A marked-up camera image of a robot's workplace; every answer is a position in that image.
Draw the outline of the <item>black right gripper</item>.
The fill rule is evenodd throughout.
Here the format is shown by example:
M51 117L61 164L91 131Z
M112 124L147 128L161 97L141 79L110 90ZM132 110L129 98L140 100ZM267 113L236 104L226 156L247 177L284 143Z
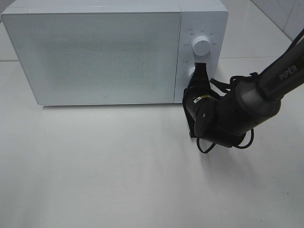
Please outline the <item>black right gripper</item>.
M217 107L220 96L211 89L206 63L195 63L193 76L184 90L183 109L191 138L227 139L219 123Z

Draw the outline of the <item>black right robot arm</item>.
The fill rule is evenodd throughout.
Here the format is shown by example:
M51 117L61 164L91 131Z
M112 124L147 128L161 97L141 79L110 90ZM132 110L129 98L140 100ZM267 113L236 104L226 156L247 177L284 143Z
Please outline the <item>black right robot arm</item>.
M284 95L303 83L304 41L299 38L260 74L233 76L228 84L209 79L206 64L195 63L182 100L190 136L238 147L248 131L278 113Z

